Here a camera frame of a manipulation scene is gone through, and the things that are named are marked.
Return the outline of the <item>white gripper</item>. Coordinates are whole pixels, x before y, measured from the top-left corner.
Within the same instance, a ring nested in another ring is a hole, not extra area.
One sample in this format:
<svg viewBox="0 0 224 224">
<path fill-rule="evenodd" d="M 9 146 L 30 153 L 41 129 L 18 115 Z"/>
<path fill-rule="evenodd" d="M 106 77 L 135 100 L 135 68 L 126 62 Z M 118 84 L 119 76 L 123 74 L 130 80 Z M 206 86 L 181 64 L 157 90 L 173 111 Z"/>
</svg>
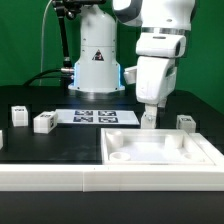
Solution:
<svg viewBox="0 0 224 224">
<path fill-rule="evenodd" d="M 155 128 L 158 108 L 165 108 L 167 96 L 174 90 L 177 66 L 174 59 L 140 56 L 136 66 L 126 68 L 127 84 L 136 85 L 136 98 L 145 103 L 144 127 Z"/>
</svg>

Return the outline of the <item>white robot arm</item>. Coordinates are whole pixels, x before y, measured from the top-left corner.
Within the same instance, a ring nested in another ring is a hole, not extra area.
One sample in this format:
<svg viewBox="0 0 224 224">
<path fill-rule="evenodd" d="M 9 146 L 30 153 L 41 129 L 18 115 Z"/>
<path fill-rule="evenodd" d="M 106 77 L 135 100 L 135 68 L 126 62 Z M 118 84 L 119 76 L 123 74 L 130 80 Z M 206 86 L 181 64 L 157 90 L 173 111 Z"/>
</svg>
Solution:
<svg viewBox="0 0 224 224">
<path fill-rule="evenodd" d="M 154 128 L 157 108 L 175 87 L 176 60 L 185 53 L 196 0 L 112 0 L 112 10 L 109 16 L 96 2 L 82 3 L 81 52 L 69 89 L 91 99 L 122 91 L 124 78 L 145 105 L 141 126 Z M 124 72 L 116 61 L 117 22 L 141 29 L 137 65 Z"/>
</svg>

